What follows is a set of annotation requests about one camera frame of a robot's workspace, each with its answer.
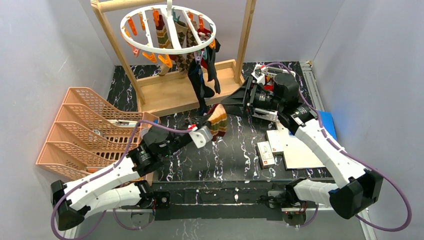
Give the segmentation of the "black sock with blue print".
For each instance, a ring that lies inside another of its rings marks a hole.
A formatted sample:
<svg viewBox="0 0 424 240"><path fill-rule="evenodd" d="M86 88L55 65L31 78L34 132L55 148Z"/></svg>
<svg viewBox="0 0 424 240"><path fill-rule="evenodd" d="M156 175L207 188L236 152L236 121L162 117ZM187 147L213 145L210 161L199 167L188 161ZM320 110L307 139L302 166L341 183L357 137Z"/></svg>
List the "black sock with blue print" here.
<svg viewBox="0 0 424 240"><path fill-rule="evenodd" d="M192 60L188 67L187 76L199 103L198 113L203 116L209 111L205 99L212 98L215 92L212 88L206 86L203 74L200 73L200 70L201 66L197 64L195 60Z"/></svg>

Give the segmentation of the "yellow-orange clothes peg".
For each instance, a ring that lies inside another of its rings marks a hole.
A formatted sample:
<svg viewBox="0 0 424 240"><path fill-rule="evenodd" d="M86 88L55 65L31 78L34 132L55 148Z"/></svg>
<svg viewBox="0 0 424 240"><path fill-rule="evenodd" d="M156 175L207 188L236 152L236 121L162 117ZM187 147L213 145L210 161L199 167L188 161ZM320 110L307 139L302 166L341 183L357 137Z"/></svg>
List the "yellow-orange clothes peg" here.
<svg viewBox="0 0 424 240"><path fill-rule="evenodd" d="M157 57L168 68L172 68L173 67L173 63L172 63L172 60L171 60L169 54L159 54Z"/></svg>

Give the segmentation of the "orange clothes peg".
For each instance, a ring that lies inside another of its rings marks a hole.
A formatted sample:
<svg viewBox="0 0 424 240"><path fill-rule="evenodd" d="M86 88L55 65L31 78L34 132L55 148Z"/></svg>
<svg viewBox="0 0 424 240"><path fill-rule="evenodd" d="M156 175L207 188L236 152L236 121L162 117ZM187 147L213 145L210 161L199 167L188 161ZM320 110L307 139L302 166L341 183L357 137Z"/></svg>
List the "orange clothes peg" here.
<svg viewBox="0 0 424 240"><path fill-rule="evenodd" d="M158 61L154 52L152 53L143 52L142 55L152 63L157 63Z"/></svg>

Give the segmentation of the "pink clothes peg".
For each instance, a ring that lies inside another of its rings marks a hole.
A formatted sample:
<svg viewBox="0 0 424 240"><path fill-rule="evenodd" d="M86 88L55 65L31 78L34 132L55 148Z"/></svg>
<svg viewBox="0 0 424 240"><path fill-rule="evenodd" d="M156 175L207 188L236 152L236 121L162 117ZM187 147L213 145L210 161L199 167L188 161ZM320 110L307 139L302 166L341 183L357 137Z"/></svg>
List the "pink clothes peg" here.
<svg viewBox="0 0 424 240"><path fill-rule="evenodd" d="M133 56L135 58L137 58L139 56L139 54L140 54L140 50L137 47L135 47L135 46L132 46L131 48L132 48Z"/></svg>

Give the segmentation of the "white round clip hanger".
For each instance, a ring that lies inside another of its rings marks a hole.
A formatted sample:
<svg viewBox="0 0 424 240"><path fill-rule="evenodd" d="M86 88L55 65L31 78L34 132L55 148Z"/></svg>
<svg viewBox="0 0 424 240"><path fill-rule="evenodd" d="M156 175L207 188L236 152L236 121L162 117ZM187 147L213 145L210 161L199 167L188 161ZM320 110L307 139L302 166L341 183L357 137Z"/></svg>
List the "white round clip hanger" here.
<svg viewBox="0 0 424 240"><path fill-rule="evenodd" d="M171 0L135 1L119 24L120 34L134 50L151 58L205 53L217 46L217 27L206 14Z"/></svg>

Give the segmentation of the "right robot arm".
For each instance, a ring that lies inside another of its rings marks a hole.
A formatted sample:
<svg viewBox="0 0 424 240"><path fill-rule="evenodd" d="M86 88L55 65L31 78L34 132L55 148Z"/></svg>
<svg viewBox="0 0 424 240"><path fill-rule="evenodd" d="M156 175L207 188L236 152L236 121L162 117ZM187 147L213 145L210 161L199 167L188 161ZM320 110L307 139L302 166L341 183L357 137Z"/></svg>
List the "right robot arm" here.
<svg viewBox="0 0 424 240"><path fill-rule="evenodd" d="M331 206L340 217L350 219L378 200L383 177L349 159L341 147L330 143L331 135L320 126L318 114L299 98L295 77L283 72L274 77L272 91L249 76L220 103L228 114L240 117L252 116L256 109L276 112L278 121L315 154L335 181L296 179L285 186L284 200L290 204L310 201Z"/></svg>

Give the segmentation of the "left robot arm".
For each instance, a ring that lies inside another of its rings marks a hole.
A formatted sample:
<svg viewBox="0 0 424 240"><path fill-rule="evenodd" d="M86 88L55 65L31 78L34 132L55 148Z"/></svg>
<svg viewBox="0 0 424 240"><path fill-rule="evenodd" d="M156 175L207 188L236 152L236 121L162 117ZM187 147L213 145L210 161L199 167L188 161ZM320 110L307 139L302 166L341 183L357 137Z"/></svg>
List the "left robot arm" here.
<svg viewBox="0 0 424 240"><path fill-rule="evenodd" d="M202 148L213 139L210 115L189 118L182 129L147 121L141 141L125 149L120 159L78 180L57 180L50 185L52 229L65 231L96 213L122 206L153 207L163 195L151 190L147 180L138 179L163 165L162 159L190 143Z"/></svg>

